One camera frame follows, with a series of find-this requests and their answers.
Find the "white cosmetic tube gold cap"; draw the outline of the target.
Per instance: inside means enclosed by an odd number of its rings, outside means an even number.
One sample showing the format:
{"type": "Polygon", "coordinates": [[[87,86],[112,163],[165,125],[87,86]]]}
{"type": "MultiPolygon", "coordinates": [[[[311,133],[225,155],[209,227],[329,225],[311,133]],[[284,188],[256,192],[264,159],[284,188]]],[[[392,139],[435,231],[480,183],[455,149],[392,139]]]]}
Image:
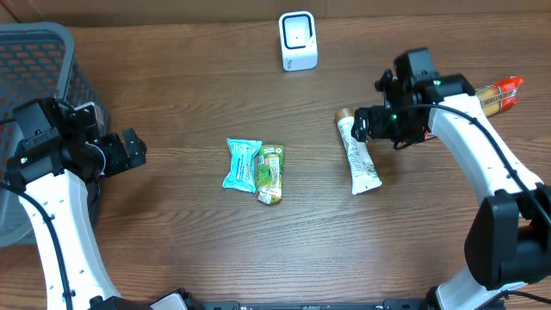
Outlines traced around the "white cosmetic tube gold cap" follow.
{"type": "Polygon", "coordinates": [[[375,164],[368,154],[364,142],[358,142],[351,135],[354,125],[354,112],[350,108],[338,110],[335,114],[335,122],[344,143],[344,149],[350,165],[351,192],[358,195],[382,185],[375,164]]]}

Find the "orange biscuit roll package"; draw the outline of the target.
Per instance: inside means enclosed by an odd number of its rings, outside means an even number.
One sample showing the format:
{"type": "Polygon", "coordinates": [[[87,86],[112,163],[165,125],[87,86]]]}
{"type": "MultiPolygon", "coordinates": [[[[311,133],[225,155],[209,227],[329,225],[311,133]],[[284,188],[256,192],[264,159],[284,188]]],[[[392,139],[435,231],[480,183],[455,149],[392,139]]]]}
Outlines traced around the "orange biscuit roll package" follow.
{"type": "Polygon", "coordinates": [[[505,112],[517,105],[517,91],[522,77],[511,76],[475,91],[486,117],[505,112]]]}

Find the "teal wet wipes pack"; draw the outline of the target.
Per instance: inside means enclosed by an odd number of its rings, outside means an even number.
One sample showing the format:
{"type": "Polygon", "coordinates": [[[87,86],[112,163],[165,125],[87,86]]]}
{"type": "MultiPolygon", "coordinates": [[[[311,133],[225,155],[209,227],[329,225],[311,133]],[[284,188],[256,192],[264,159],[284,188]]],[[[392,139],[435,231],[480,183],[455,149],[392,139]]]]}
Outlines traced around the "teal wet wipes pack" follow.
{"type": "Polygon", "coordinates": [[[230,169],[223,181],[224,189],[255,193],[255,157],[263,144],[260,140],[226,139],[231,154],[230,169]]]}

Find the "green juice carton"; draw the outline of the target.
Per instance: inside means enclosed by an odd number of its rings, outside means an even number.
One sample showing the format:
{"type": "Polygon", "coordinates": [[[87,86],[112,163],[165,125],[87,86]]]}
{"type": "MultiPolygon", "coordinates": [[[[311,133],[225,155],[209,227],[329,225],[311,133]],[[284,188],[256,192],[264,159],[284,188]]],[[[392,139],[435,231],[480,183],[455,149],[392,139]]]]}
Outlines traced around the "green juice carton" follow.
{"type": "Polygon", "coordinates": [[[275,205],[282,199],[284,147],[264,145],[258,154],[257,199],[275,205]]]}

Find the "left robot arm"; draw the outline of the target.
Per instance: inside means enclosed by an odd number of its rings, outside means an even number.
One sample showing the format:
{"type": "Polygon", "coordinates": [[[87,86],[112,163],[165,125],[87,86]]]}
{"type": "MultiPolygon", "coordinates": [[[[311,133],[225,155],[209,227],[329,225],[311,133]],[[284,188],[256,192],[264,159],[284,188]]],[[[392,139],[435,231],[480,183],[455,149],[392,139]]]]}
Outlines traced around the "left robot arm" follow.
{"type": "Polygon", "coordinates": [[[13,193],[34,231],[49,309],[190,309],[182,289],[152,303],[121,296],[100,255],[89,205],[99,181],[145,163],[146,147],[132,129],[104,133],[94,102],[75,108],[53,98],[13,110],[15,135],[2,188],[13,193]]]}

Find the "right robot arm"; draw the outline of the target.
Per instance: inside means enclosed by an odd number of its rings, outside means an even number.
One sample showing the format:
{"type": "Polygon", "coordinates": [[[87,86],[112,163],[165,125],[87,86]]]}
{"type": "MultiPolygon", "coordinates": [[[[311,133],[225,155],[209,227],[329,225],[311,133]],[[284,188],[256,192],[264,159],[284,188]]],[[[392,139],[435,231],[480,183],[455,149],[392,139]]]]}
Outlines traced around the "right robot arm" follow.
{"type": "Polygon", "coordinates": [[[464,243],[466,265],[431,288],[413,309],[501,309],[501,299],[550,275],[550,188],[527,169],[485,116],[461,75],[385,71],[380,106],[354,113],[352,136],[408,145],[427,131],[439,138],[479,203],[464,243]]]}

